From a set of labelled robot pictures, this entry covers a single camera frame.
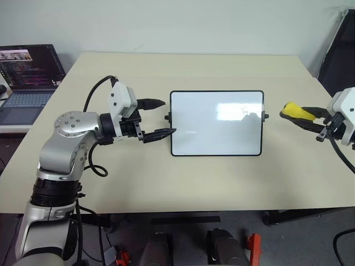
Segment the computer screen code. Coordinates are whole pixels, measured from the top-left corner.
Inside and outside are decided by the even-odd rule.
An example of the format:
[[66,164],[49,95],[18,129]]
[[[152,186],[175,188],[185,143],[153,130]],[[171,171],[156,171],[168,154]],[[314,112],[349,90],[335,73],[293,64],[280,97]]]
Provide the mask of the computer screen code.
[[55,86],[59,85],[65,77],[63,67],[52,45],[6,48],[0,48],[0,72],[12,88]]

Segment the laptop keyboard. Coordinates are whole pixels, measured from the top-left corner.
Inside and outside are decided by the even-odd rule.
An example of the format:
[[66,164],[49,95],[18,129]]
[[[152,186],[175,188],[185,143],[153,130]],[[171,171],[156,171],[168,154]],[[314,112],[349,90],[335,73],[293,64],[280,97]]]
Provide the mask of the laptop keyboard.
[[50,93],[14,94],[2,107],[44,107],[51,96]]

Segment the table leg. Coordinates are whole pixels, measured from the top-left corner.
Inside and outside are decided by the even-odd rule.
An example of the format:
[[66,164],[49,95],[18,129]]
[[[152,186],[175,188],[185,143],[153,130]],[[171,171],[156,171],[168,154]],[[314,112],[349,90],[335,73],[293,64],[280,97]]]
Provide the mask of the table leg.
[[335,212],[341,209],[346,208],[290,209],[288,211],[268,211],[268,215],[263,219],[263,222],[265,225],[271,226],[308,217],[320,216],[321,214]]

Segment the power cord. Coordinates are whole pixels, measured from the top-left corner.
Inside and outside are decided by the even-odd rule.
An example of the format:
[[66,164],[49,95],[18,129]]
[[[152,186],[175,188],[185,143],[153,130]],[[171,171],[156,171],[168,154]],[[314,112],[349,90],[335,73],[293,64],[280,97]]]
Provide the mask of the power cord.
[[0,157],[0,161],[4,165],[4,167],[6,167],[6,163],[4,162],[4,160],[1,157]]
[[349,167],[349,169],[355,173],[355,167],[349,162],[349,160],[345,157],[345,155],[342,153],[342,151],[339,149],[333,135],[332,135],[332,131],[328,130],[328,137],[329,140],[333,146],[333,149],[335,150],[335,152],[337,153],[337,155],[340,157],[340,159],[346,164],[347,167]]
[[88,106],[89,106],[90,99],[91,99],[91,97],[93,96],[93,94],[94,94],[94,92],[96,91],[96,89],[97,89],[103,82],[105,82],[106,80],[111,80],[111,84],[115,84],[115,82],[118,81],[118,79],[117,79],[115,76],[109,75],[109,76],[106,76],[106,77],[104,77],[103,79],[101,79],[99,82],[97,82],[97,83],[93,86],[93,88],[91,89],[91,91],[89,92],[89,95],[88,95],[87,100],[86,100],[85,105],[84,105],[83,112],[86,112],[86,111],[87,111]]
[[[107,233],[106,233],[106,239],[107,239],[107,243],[109,244],[109,246],[112,247],[111,242],[110,242],[110,240],[109,240],[109,236],[108,236]],[[84,252],[90,259],[92,259],[93,261],[95,261],[95,262],[102,262],[102,260],[95,259],[93,256],[91,256],[84,248],[83,248],[83,252]]]
[[338,246],[337,246],[338,239],[339,239],[339,237],[341,237],[341,236],[343,236],[343,235],[345,235],[345,234],[350,234],[350,233],[354,233],[354,232],[355,232],[355,228],[349,229],[349,230],[345,230],[345,231],[343,231],[343,232],[337,233],[337,234],[335,235],[335,237],[333,238],[333,248],[334,248],[334,252],[335,252],[335,255],[337,256],[337,259],[338,259],[338,261],[339,261],[339,263],[340,263],[341,266],[345,266],[345,264],[344,264],[342,258],[341,258],[340,255],[339,255],[339,252],[338,252]]
[[9,255],[9,252],[11,250],[12,244],[13,244],[14,240],[16,239],[16,236],[17,236],[17,233],[18,233],[17,228],[18,228],[18,225],[20,224],[20,220],[21,220],[20,218],[21,217],[22,217],[21,214],[19,214],[17,216],[18,220],[17,220],[16,226],[15,226],[15,234],[13,235],[13,237],[11,239],[10,245],[9,245],[7,251],[6,251],[6,254],[5,254],[5,257],[4,257],[4,261],[2,262],[1,266],[5,265],[5,262],[6,262],[7,256]]
[[82,215],[80,214],[79,200],[75,204],[75,211],[77,213],[77,221],[78,221],[78,257],[77,257],[77,265],[82,263],[83,256],[83,221]]
[[[96,91],[96,89],[106,80],[110,80],[111,81],[111,85],[115,84],[118,79],[115,76],[112,75],[108,75],[104,78],[102,78],[99,82],[97,82],[93,88],[91,89],[91,91],[89,92],[89,95],[87,97],[87,100],[85,101],[85,105],[84,105],[84,109],[83,112],[86,112],[91,100],[91,97],[93,96],[94,92]],[[107,169],[101,165],[95,165],[93,164],[93,151],[96,148],[96,146],[99,144],[99,142],[95,142],[94,145],[90,148],[89,150],[89,156],[88,156],[88,161],[89,161],[89,166],[86,166],[84,168],[84,170],[86,169],[91,169],[94,173],[96,173],[98,176],[102,176],[102,177],[106,177],[109,173],[107,171]]]
[[[97,82],[93,88],[91,89],[91,91],[89,92],[89,95],[85,101],[85,105],[84,105],[84,109],[83,112],[86,112],[91,100],[91,97],[93,96],[94,92],[96,91],[96,89],[106,80],[110,80],[111,81],[111,85],[113,86],[118,79],[115,76],[109,75],[106,76],[104,78],[102,78],[99,82]],[[89,155],[88,155],[88,161],[89,161],[89,165],[84,167],[84,171],[87,169],[91,169],[95,174],[97,174],[98,176],[102,176],[102,177],[106,177],[109,173],[107,171],[107,169],[101,165],[95,165],[93,163],[93,152],[94,149],[96,148],[96,146],[99,144],[99,142],[95,142],[92,147],[89,150]],[[82,218],[81,218],[81,214],[80,214],[80,209],[82,209],[83,211],[89,212],[91,213],[98,224],[98,228],[99,228],[99,244],[100,244],[100,252],[101,252],[101,259],[102,260],[98,260],[93,258],[92,256],[90,256],[83,248],[83,223],[82,223]],[[87,209],[85,207],[82,207],[79,205],[79,201],[77,200],[77,203],[75,205],[75,210],[77,212],[77,217],[78,217],[78,258],[77,258],[77,264],[79,265],[82,262],[82,252],[84,252],[90,259],[96,261],[96,262],[102,262],[103,266],[106,266],[105,263],[105,256],[104,256],[104,248],[103,248],[103,244],[102,244],[102,233],[101,233],[101,226],[100,226],[100,220],[99,217],[97,216],[97,214],[92,211],[91,209]]]
[[93,151],[96,148],[96,146],[99,144],[99,142],[95,142],[94,145],[90,148],[89,150],[89,155],[88,155],[88,161],[89,161],[89,165],[84,167],[84,171],[87,169],[91,169],[93,170],[94,173],[96,173],[98,176],[102,176],[102,177],[106,177],[109,172],[107,171],[107,169],[101,165],[95,165],[93,164]]
[[96,219],[96,222],[98,224],[98,229],[99,229],[99,244],[100,244],[101,260],[102,260],[103,266],[106,266],[105,255],[104,255],[104,247],[103,247],[103,244],[102,244],[102,233],[101,233],[100,219],[99,219],[98,215],[94,211],[92,211],[91,209],[87,209],[87,208],[85,208],[83,206],[80,206],[80,205],[79,205],[79,208],[81,210],[85,211],[85,212],[91,213]]

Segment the table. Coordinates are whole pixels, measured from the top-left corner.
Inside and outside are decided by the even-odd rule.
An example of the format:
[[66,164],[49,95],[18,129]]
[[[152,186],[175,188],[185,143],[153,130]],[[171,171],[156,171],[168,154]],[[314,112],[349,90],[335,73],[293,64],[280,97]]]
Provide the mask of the table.
[[[85,171],[81,204],[99,213],[330,208],[355,205],[355,178],[330,143],[279,117],[288,101],[326,106],[331,97],[295,56],[83,53],[25,136],[0,180],[0,212],[21,213],[54,120],[82,110],[91,87],[117,75],[137,98],[169,103],[172,90],[263,90],[270,115],[259,157],[173,157],[170,139],[135,138],[95,149],[108,177]],[[88,111],[108,112],[109,82]],[[169,126],[169,105],[142,111],[141,128]],[[342,147],[350,159],[350,147]]]

